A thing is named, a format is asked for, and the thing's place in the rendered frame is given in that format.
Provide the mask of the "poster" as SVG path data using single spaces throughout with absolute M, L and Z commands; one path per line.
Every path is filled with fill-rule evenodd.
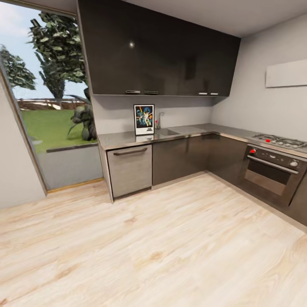
M 135 135 L 154 134 L 155 104 L 134 104 Z

